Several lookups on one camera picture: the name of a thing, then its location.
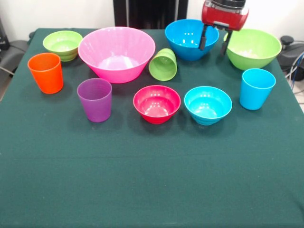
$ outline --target blue bowl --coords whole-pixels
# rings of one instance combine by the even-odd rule
[[[184,102],[192,118],[201,125],[215,124],[232,109],[232,101],[228,94],[211,86],[189,90]]]
[[[203,32],[201,20],[183,19],[169,24],[165,30],[166,38],[175,54],[184,60],[198,60],[207,54],[219,39],[219,31],[208,26],[206,46],[200,50],[200,39]]]

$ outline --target cup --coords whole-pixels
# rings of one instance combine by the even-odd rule
[[[149,71],[157,80],[171,80],[177,72],[177,63],[174,52],[169,48],[164,48],[157,52],[149,63]]]
[[[248,110],[260,109],[276,84],[276,78],[262,69],[249,69],[242,75],[239,102]]]
[[[103,122],[111,115],[112,86],[101,78],[91,78],[82,82],[77,94],[87,118],[92,122]]]
[[[41,53],[28,61],[39,89],[45,94],[55,94],[63,87],[60,57],[53,53]]]

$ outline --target pink bowl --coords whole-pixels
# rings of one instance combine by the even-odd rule
[[[137,78],[155,52],[154,40],[129,27],[109,27],[86,35],[79,44],[80,58],[111,83]]]
[[[178,93],[169,87],[150,85],[137,91],[133,105],[146,121],[162,124],[177,112],[181,99]]]

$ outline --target purple cup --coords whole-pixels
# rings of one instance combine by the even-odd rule
[[[87,118],[92,122],[103,122],[111,115],[112,86],[101,78],[82,82],[77,94]]]

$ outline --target bowl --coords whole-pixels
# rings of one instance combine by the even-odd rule
[[[137,91],[133,105],[146,121],[162,124],[177,112],[181,99],[178,93],[169,87],[150,85]]]
[[[77,49],[82,36],[74,31],[58,31],[43,39],[43,46],[49,52],[59,55],[62,62],[76,58]]]
[[[219,31],[211,26],[206,31],[206,46],[199,48],[203,32],[201,20],[183,19],[169,24],[165,29],[166,38],[175,54],[184,60],[198,60],[207,54],[219,39]]]
[[[248,70],[263,68],[281,52],[281,49],[281,42],[275,36],[245,28],[232,33],[227,55],[236,68]]]
[[[155,52],[154,40],[145,32],[129,27],[109,27],[93,31],[81,41],[80,58],[111,83],[137,78]]]
[[[184,99],[192,118],[201,125],[212,125],[223,119],[232,109],[230,97],[222,90],[200,86],[187,92]]]

